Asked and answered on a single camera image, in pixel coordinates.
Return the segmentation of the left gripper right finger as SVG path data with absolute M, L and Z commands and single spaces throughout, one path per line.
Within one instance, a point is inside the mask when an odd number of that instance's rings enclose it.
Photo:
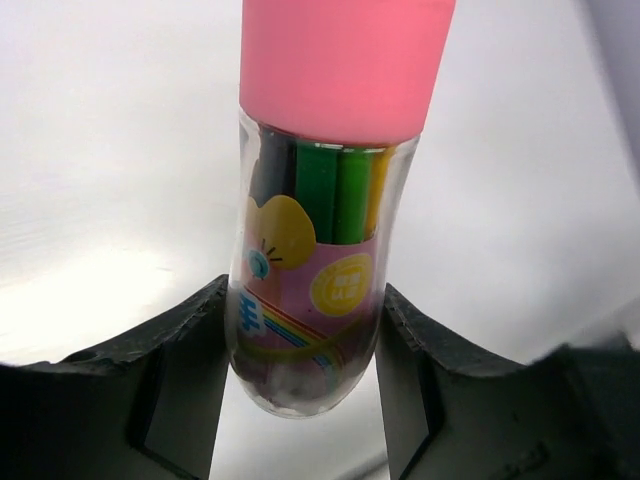
M 639 353 L 622 334 L 522 365 L 388 287 L 376 368 L 394 479 L 639 475 Z

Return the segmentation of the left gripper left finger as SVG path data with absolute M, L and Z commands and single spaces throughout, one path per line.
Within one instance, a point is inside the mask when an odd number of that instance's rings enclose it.
M 5 479 L 205 479 L 227 376 L 220 276 L 57 363 L 1 369 Z

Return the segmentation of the pink glitter jar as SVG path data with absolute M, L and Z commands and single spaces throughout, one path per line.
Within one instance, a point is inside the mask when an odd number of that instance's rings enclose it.
M 262 409 L 322 414 L 373 355 L 396 212 L 451 1 L 246 1 L 231 365 Z

